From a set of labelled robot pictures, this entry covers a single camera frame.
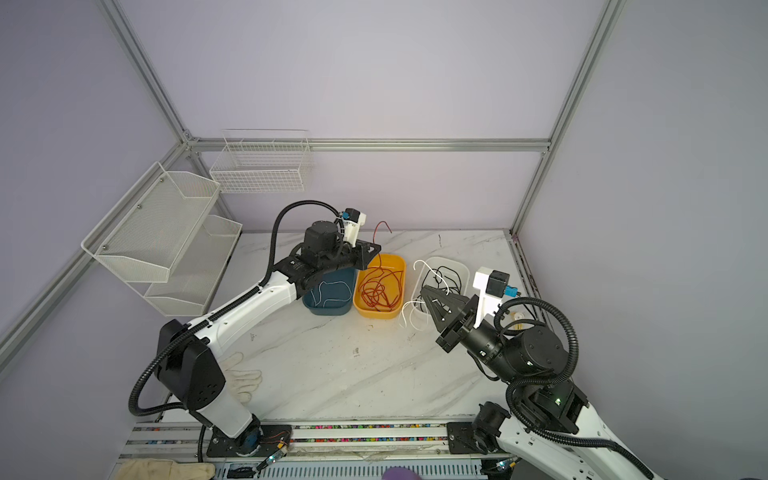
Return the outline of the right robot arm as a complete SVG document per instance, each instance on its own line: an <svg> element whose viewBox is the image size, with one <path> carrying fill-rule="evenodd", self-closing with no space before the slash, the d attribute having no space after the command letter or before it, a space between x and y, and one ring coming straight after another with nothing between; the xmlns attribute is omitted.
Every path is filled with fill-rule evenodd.
<svg viewBox="0 0 768 480"><path fill-rule="evenodd" d="M472 429L479 450L503 451L554 479L654 479L614 439L572 377L579 343L570 320L552 304L515 297L486 321L478 296L427 286L421 293L446 352L463 346L489 378L503 383L505 403L481 405Z"/></svg>

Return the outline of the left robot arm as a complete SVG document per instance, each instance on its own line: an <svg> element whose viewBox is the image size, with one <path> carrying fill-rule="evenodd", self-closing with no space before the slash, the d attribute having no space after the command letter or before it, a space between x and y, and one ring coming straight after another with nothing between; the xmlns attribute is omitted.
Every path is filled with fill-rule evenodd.
<svg viewBox="0 0 768 480"><path fill-rule="evenodd" d="M170 320L161 328L157 354L128 397L128 410L133 416L182 409L232 440L240 455L257 449L262 438L261 422L228 389L221 358L244 334L301 299L325 275L344 269L362 271L381 251L379 244L359 237L367 220L364 213L354 208L340 211L317 200L315 206L330 211L332 220L312 223L303 240L279 259L281 223L289 212L305 204L299 200L278 213L260 282L201 317L187 323Z"/></svg>

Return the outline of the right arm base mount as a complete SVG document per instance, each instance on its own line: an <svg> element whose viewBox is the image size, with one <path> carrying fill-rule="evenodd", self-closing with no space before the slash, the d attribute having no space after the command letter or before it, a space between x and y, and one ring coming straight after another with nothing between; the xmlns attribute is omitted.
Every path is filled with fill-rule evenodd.
<svg viewBox="0 0 768 480"><path fill-rule="evenodd" d="M483 455L500 452L501 426L510 418L509 411L497 403L486 401L480 404L472 421L447 423L449 452Z"/></svg>

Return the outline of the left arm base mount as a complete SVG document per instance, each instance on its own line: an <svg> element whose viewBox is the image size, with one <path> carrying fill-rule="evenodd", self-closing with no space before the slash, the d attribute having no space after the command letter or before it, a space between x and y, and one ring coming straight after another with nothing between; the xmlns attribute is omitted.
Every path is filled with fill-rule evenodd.
<svg viewBox="0 0 768 480"><path fill-rule="evenodd" d="M228 437L214 427L205 450L209 458L254 457L266 458L280 447L290 444L293 427L290 424L260 424L247 427L238 437Z"/></svg>

